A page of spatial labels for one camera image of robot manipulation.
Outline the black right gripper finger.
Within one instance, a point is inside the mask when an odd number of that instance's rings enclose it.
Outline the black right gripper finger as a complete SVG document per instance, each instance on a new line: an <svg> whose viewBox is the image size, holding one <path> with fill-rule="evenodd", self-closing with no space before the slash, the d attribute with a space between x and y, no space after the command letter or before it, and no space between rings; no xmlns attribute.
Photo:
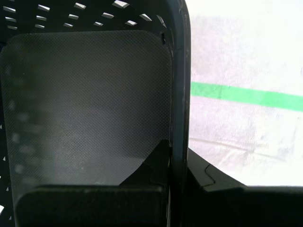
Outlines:
<svg viewBox="0 0 303 227"><path fill-rule="evenodd" d="M170 146L162 140L118 186L39 186L15 209L20 227L164 227Z"/></svg>
<svg viewBox="0 0 303 227"><path fill-rule="evenodd" d="M188 150L186 227L301 227L302 187L246 186Z"/></svg>

